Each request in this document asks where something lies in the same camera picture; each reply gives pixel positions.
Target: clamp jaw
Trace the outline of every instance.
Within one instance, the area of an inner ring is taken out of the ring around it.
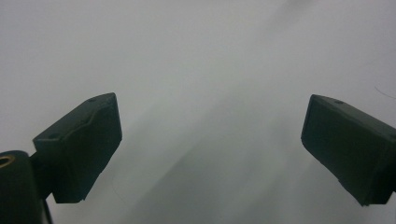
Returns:
[[[304,147],[361,204],[384,204],[396,190],[396,130],[342,101],[312,95]]]
[[[36,153],[0,153],[0,223],[51,223],[45,203],[85,200],[122,138],[115,93],[93,97],[33,139]]]

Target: gray background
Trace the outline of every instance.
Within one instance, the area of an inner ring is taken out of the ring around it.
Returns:
[[[394,223],[300,141],[313,93],[396,127],[396,2],[0,1],[0,150],[118,95],[123,141],[63,223]]]

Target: white backdrop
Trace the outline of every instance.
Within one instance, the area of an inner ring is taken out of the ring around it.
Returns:
[[[396,127],[390,0],[0,1],[0,150],[114,91],[123,140],[65,223],[394,223],[300,141],[309,96]]]

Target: threaded hole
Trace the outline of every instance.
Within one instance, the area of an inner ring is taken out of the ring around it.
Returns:
[[[8,166],[14,160],[15,160],[15,157],[13,155],[6,155],[6,156],[3,156],[3,157],[0,157],[0,168]]]

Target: dark plastic part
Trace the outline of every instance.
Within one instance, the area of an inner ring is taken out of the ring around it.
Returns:
[[[116,94],[93,97],[37,136],[32,156],[40,195],[78,203],[90,192],[121,141]]]
[[[42,224],[43,212],[27,153],[0,153],[0,223]]]
[[[395,190],[394,128],[344,102],[312,95],[302,141],[361,205],[387,203]]]

